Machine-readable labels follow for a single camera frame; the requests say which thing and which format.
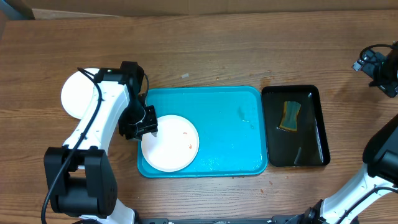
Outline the pink plate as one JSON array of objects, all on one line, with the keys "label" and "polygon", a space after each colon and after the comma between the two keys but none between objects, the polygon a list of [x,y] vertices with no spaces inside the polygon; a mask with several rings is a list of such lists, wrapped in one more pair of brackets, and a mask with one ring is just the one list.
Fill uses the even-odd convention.
[{"label": "pink plate", "polygon": [[153,168],[162,172],[175,172],[186,168],[196,157],[200,139],[194,125],[186,118],[165,115],[157,119],[157,137],[144,134],[141,151]]}]

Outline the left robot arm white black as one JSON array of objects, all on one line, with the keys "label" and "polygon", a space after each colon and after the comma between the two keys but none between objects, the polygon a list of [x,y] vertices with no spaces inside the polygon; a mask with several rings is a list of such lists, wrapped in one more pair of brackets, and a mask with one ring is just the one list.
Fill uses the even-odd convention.
[{"label": "left robot arm white black", "polygon": [[118,198],[118,185],[109,161],[114,131],[127,140],[140,141],[157,132],[155,108],[145,104],[148,84],[136,62],[119,68],[78,68],[62,87],[64,110],[79,119],[78,126],[60,147],[44,155],[47,207],[55,213],[77,217],[79,223],[139,223],[137,212]]}]

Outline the green yellow sponge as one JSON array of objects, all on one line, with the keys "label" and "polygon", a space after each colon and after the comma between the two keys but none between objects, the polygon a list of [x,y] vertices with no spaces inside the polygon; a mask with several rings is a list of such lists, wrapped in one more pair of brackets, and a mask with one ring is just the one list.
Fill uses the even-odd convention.
[{"label": "green yellow sponge", "polygon": [[301,104],[296,101],[285,101],[282,118],[278,128],[284,131],[297,132],[297,118]]}]

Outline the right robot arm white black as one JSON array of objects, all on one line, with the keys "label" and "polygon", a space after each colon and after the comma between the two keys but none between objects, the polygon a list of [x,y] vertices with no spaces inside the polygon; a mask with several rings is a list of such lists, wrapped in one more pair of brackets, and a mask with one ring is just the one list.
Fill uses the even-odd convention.
[{"label": "right robot arm white black", "polygon": [[[353,69],[372,78],[387,96],[397,96],[397,42],[362,49]],[[363,165],[337,193],[320,200],[285,223],[358,223],[358,215],[377,199],[397,193],[397,117],[393,117],[367,143]]]}]

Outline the white plate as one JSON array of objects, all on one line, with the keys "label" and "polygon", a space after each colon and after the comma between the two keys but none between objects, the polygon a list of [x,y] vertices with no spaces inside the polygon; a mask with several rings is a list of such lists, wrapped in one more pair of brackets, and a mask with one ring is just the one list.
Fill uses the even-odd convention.
[{"label": "white plate", "polygon": [[72,117],[82,119],[91,105],[95,86],[84,74],[77,71],[64,83],[61,90],[63,109]]}]

